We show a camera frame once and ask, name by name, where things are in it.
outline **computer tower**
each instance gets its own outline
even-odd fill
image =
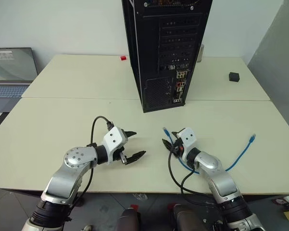
[[[183,106],[212,0],[122,0],[144,112]]]

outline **laptop screen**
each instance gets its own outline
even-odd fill
[[[0,48],[0,83],[31,83],[37,76],[31,48]]]

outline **laptop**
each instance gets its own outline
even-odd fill
[[[37,76],[31,48],[0,48],[0,112],[10,112]]]

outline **laptop keyboard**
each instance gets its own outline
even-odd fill
[[[21,98],[28,86],[0,86],[0,98]]]

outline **gray floor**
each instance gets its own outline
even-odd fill
[[[171,231],[168,225],[167,205],[170,203],[187,204],[180,195],[148,194],[146,201],[134,198],[132,194],[86,194],[86,203],[76,207],[71,222],[65,225],[65,231],[79,231],[86,224],[93,224],[97,231],[114,231],[116,221],[125,208],[131,204],[139,205],[142,217],[142,231]],[[20,231],[26,219],[35,209],[38,198],[0,189],[0,231]],[[207,219],[206,225],[219,218],[212,209],[193,207],[201,219]],[[265,225],[267,231],[289,231],[289,221],[281,212],[282,207],[264,199],[250,203],[253,212]]]

